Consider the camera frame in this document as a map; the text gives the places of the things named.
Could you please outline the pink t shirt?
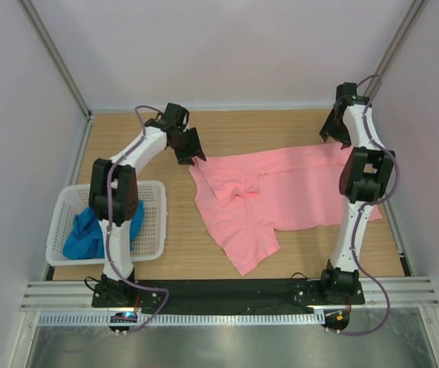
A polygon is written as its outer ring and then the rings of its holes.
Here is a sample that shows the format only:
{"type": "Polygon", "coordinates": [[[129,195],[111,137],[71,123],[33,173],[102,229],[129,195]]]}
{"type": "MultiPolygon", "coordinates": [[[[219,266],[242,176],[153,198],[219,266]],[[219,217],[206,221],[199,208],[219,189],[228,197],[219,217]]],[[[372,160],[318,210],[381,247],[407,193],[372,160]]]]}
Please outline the pink t shirt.
{"type": "Polygon", "coordinates": [[[330,143],[194,160],[195,204],[240,275],[279,250],[276,231],[341,224],[349,154],[330,143]]]}

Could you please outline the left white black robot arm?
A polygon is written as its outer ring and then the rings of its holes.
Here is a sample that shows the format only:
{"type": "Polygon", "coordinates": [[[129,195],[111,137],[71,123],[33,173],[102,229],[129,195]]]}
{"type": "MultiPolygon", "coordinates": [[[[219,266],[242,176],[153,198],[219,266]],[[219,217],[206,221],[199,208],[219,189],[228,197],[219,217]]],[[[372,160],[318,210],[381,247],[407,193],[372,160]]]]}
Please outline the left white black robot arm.
{"type": "Polygon", "coordinates": [[[158,153],[170,148],[178,164],[193,166],[194,159],[206,160],[198,131],[188,125],[189,111],[168,103],[162,112],[144,121],[138,106],[135,113],[141,133],[123,151],[93,163],[89,207],[103,233],[104,266],[93,289],[94,307],[126,307],[139,293],[130,255],[130,226],[139,207],[137,174],[158,153]]]}

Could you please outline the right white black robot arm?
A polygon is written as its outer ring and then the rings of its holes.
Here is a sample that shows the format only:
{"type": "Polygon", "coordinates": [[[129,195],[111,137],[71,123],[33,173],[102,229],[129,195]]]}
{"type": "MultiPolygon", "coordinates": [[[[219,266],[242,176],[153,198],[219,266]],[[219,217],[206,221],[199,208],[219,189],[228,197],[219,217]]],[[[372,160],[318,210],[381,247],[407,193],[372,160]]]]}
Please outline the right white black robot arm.
{"type": "Polygon", "coordinates": [[[321,274],[319,295],[327,303],[348,301],[360,295],[360,253],[365,228],[377,204],[384,202],[393,172],[399,168],[395,153],[387,149],[372,121],[372,102],[358,92],[358,84],[344,82],[336,88],[336,100],[319,134],[351,152],[339,178],[344,198],[341,229],[335,250],[321,274]]]}

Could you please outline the white perforated plastic basket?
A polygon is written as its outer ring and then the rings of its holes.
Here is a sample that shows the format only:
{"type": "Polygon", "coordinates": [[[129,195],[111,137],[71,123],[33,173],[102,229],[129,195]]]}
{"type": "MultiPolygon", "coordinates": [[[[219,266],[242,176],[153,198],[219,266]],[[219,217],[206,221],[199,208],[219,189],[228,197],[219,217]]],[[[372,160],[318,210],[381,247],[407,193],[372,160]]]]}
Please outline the white perforated plastic basket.
{"type": "MultiPolygon", "coordinates": [[[[158,258],[165,246],[166,196],[165,186],[157,180],[137,182],[138,196],[143,201],[143,222],[139,234],[130,243],[132,261],[151,261],[158,258]]],[[[54,207],[46,241],[46,260],[53,267],[73,265],[98,265],[102,258],[71,260],[63,255],[64,243],[73,229],[74,217],[89,202],[90,186],[73,185],[64,188],[54,207]]]]}

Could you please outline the blue t shirt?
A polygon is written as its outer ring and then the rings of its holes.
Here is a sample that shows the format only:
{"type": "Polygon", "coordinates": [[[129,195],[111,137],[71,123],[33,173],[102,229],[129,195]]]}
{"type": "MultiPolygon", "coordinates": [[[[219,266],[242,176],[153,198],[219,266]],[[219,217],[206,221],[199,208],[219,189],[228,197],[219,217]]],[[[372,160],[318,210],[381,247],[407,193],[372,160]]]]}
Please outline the blue t shirt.
{"type": "Polygon", "coordinates": [[[73,229],[64,243],[63,256],[70,260],[105,258],[103,233],[90,207],[74,217],[73,229]]]}

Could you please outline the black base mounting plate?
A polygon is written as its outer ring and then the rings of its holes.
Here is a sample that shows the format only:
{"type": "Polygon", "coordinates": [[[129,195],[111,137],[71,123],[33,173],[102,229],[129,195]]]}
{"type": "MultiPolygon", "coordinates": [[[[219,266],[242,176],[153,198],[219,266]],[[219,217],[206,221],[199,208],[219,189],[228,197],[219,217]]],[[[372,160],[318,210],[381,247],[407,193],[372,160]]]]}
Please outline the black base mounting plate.
{"type": "Polygon", "coordinates": [[[141,280],[140,289],[121,281],[98,281],[87,287],[93,292],[92,306],[138,307],[144,314],[170,315],[287,315],[307,314],[326,305],[358,306],[365,303],[362,287],[353,295],[323,291],[318,280],[216,279],[141,280]]]}

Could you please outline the right aluminium frame post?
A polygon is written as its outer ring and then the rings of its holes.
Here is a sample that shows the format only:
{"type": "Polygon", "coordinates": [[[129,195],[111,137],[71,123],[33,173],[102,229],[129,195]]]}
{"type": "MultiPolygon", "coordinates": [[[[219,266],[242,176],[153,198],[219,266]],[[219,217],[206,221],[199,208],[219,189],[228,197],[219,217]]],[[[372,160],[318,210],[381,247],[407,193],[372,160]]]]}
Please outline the right aluminium frame post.
{"type": "Polygon", "coordinates": [[[359,83],[358,92],[362,92],[363,96],[366,96],[371,100],[375,99],[375,96],[382,85],[385,74],[388,72],[391,64],[398,56],[399,51],[402,49],[406,39],[410,35],[412,28],[416,25],[427,3],[427,0],[411,1],[410,6],[405,12],[405,15],[399,26],[396,28],[388,47],[385,49],[385,52],[379,61],[375,72],[373,75],[366,77],[365,80],[359,83]]]}

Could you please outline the aluminium frame post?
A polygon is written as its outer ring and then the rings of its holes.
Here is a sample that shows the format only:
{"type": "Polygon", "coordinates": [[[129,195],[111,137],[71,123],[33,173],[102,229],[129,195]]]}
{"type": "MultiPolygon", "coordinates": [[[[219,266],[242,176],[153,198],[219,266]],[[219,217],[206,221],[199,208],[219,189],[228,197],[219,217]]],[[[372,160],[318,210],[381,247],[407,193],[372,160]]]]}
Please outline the aluminium frame post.
{"type": "Polygon", "coordinates": [[[371,100],[375,99],[375,96],[382,85],[385,74],[388,72],[391,64],[398,56],[399,51],[402,49],[406,39],[410,35],[412,28],[416,25],[427,3],[427,0],[411,1],[410,6],[405,12],[405,15],[399,26],[396,28],[388,47],[385,49],[385,52],[379,61],[375,72],[373,75],[366,77],[365,80],[359,83],[358,92],[362,92],[363,96],[366,96],[371,100]]]}
{"type": "Polygon", "coordinates": [[[92,116],[91,110],[88,107],[88,104],[85,101],[83,94],[80,92],[80,89],[78,88],[66,63],[64,62],[61,53],[57,49],[57,46],[54,43],[54,40],[51,37],[49,30],[45,26],[41,16],[38,13],[38,10],[35,8],[33,1],[19,0],[18,4],[21,6],[22,10],[26,14],[32,28],[39,37],[44,49],[48,53],[49,58],[52,60],[53,65],[61,76],[63,82],[66,84],[67,89],[70,91],[70,94],[74,98],[77,106],[79,107],[85,118],[89,120],[92,116]]]}

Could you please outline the aluminium front rail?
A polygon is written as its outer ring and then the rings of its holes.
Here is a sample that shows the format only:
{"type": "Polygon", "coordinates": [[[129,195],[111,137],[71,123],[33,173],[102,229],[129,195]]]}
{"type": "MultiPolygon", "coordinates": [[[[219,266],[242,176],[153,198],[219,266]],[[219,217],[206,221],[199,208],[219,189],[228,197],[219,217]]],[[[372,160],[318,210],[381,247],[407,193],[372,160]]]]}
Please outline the aluminium front rail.
{"type": "MultiPolygon", "coordinates": [[[[380,278],[393,307],[437,307],[437,293],[428,277],[380,278]]],[[[367,307],[384,307],[379,286],[369,278],[361,280],[367,307]]],[[[90,308],[92,292],[82,281],[33,281],[22,298],[21,311],[72,311],[90,308]]]]}

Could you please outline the left aluminium frame post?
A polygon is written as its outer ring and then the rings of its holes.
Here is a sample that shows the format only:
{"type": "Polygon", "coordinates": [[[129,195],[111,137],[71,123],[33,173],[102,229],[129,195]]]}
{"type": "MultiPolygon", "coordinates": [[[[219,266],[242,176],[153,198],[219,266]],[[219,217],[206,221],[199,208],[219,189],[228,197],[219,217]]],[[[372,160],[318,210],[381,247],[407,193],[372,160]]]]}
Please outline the left aluminium frame post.
{"type": "Polygon", "coordinates": [[[61,76],[63,82],[66,84],[67,89],[70,91],[70,94],[74,98],[77,106],[79,107],[85,118],[89,120],[92,116],[91,110],[88,107],[88,104],[85,101],[83,94],[80,92],[80,89],[78,88],[66,63],[64,62],[61,53],[57,49],[57,46],[54,43],[54,40],[51,37],[49,30],[45,26],[41,16],[38,13],[38,10],[35,8],[33,1],[19,0],[18,4],[21,6],[22,10],[26,14],[32,28],[39,37],[44,49],[48,53],[49,58],[52,60],[53,65],[61,76]]]}

